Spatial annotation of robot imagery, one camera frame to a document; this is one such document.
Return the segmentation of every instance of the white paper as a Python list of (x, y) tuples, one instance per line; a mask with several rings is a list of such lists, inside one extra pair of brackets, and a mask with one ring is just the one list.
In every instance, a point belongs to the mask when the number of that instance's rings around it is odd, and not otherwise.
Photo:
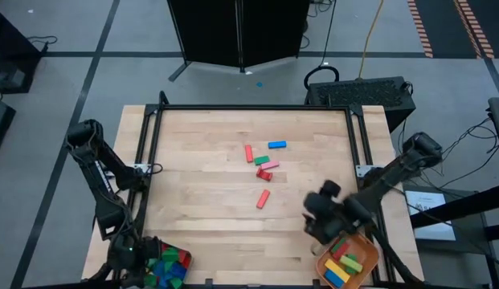
[[(425, 193), (416, 191), (406, 191), (408, 204), (415, 206), (417, 208), (422, 208), (422, 210), (429, 210), (437, 206), (445, 204), (445, 198), (442, 193)], [(408, 212), (410, 215), (416, 214), (419, 210), (408, 206)], [(446, 240), (455, 241), (455, 232), (451, 226), (445, 225), (443, 223), (425, 226), (422, 228), (414, 229), (415, 238), (418, 239), (428, 239), (428, 240)]]

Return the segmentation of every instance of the yellow cable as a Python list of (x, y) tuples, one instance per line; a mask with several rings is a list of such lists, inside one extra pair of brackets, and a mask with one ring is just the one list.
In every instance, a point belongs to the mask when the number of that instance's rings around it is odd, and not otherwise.
[(381, 0), (381, 2), (379, 3), (378, 11), (376, 11), (376, 15), (374, 16), (374, 21), (370, 26), (369, 34), (367, 35), (367, 40), (365, 41), (365, 47), (363, 48), (362, 64), (360, 64), (360, 72), (358, 73), (358, 78), (362, 78), (363, 62), (365, 61), (365, 54), (367, 53), (367, 45), (369, 45), (370, 35), (372, 34), (372, 30), (374, 29), (376, 20), (378, 20), (379, 12), (381, 12), (381, 7), (383, 6), (384, 2), (385, 0)]

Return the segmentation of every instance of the pink block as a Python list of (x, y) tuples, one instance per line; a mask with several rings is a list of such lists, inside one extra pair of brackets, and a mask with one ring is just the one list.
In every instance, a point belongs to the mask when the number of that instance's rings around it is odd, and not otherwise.
[(262, 164), (262, 169), (272, 169), (280, 165), (279, 161), (269, 161), (268, 163)]

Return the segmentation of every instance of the wooden tabletop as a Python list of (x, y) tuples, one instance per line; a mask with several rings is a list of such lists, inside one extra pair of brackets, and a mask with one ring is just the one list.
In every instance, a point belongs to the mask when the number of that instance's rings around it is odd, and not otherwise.
[[(125, 106), (122, 113), (114, 150), (126, 164), (135, 159), (143, 112), (144, 106)], [(384, 111), (364, 107), (364, 113), (374, 163), (385, 165), (395, 154)], [(286, 140), (288, 147), (269, 150), (272, 140)], [(255, 157), (280, 162), (271, 182), (256, 177), (243, 145), (251, 145)], [(304, 197), (325, 179), (337, 182), (342, 194), (356, 191), (343, 112), (165, 111), (156, 162), (164, 170), (153, 176), (144, 235), (191, 252), (189, 284), (212, 278), (214, 284), (311, 285), (318, 276), (310, 253), (314, 239), (303, 232)], [(271, 194), (258, 210), (264, 189)], [(404, 197), (390, 192), (382, 208), (392, 247), (423, 279)], [(84, 278), (96, 273), (107, 249), (96, 226)], [(382, 263), (379, 269), (386, 280)]]

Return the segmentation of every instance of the red block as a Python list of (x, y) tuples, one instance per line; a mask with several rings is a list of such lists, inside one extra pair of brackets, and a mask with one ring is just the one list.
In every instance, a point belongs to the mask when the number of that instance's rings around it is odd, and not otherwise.
[(249, 144), (246, 144), (246, 160), (247, 162), (252, 162), (252, 149)]
[(188, 266), (190, 266), (190, 261), (192, 261), (192, 257), (189, 254), (187, 254), (185, 256), (185, 260), (183, 260), (182, 262), (183, 268), (188, 269)]
[(179, 256), (179, 262), (183, 263), (183, 261), (185, 261), (186, 251), (185, 250), (180, 250), (178, 252), (178, 256)]
[(264, 192), (260, 196), (260, 199), (258, 200), (258, 203), (256, 204), (256, 208), (261, 209), (264, 207), (265, 202), (268, 199), (268, 196), (271, 194), (268, 190), (264, 189)]
[(264, 170), (262, 170), (261, 167), (258, 168), (258, 171), (256, 172), (256, 176), (264, 179), (265, 181), (271, 181), (271, 179), (272, 179), (272, 173), (265, 172)]
[(347, 251), (347, 248), (349, 248), (349, 244), (347, 242), (343, 243), (340, 245), (340, 248), (333, 253), (333, 258), (335, 260), (340, 260), (340, 257), (343, 256), (343, 254)]

